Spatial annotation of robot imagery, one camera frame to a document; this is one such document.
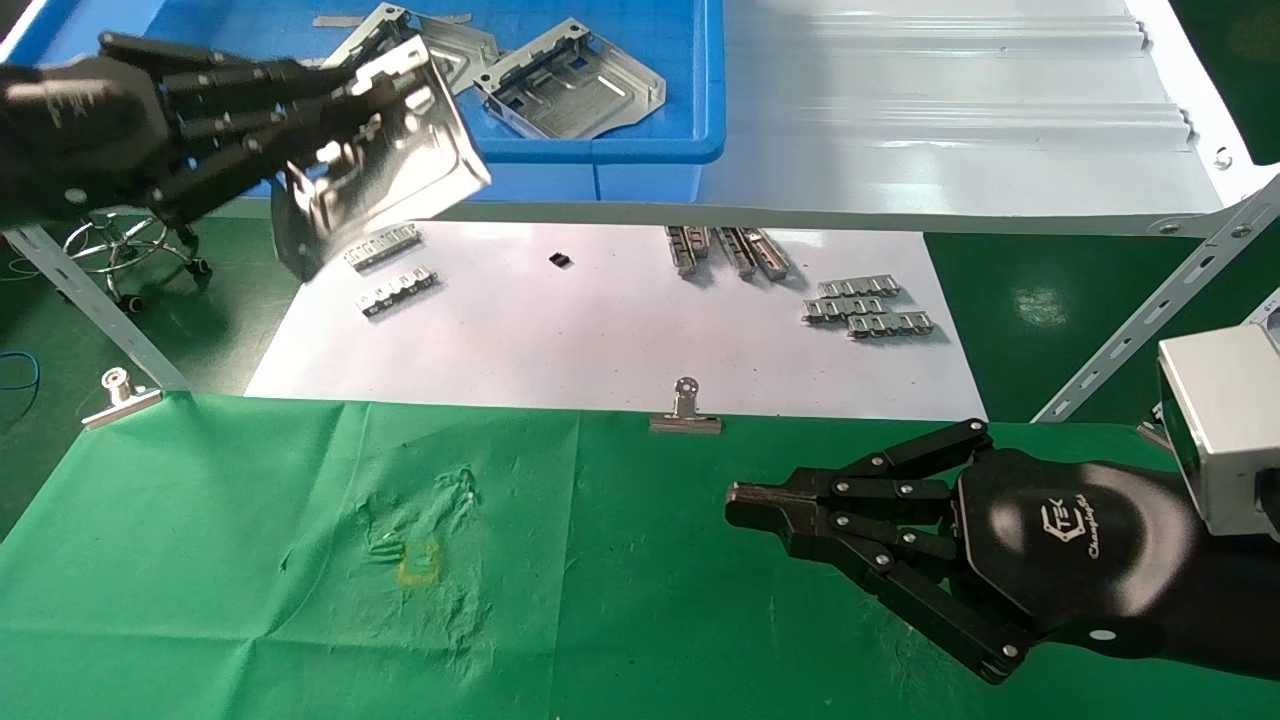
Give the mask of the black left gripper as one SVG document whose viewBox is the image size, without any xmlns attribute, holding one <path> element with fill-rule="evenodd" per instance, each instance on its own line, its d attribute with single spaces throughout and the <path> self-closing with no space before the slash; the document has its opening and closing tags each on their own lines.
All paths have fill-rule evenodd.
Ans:
<svg viewBox="0 0 1280 720">
<path fill-rule="evenodd" d="M 1 222 L 128 205 L 188 225 L 287 165 L 316 163 L 421 88 L 419 69 L 307 67 L 120 32 L 59 67 L 3 65 Z M 183 120 L 169 111 L 242 111 Z"/>
</svg>

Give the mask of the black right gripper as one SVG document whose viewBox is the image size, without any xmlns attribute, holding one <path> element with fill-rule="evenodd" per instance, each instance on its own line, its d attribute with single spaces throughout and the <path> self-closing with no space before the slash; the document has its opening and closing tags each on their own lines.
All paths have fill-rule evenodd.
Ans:
<svg viewBox="0 0 1280 720">
<path fill-rule="evenodd" d="M 908 543 L 900 527 L 934 527 L 959 510 L 970 568 L 1042 641 L 1116 659 L 1169 656 L 1175 630 L 1164 601 L 1202 533 L 1180 480 L 991 446 L 986 423 L 968 419 L 845 468 L 796 468 L 780 486 L 735 483 L 724 516 L 777 534 L 794 559 L 831 565 L 991 685 L 1021 666 L 1030 637 L 945 589 L 946 552 Z M 942 478 L 970 461 L 956 489 Z"/>
</svg>

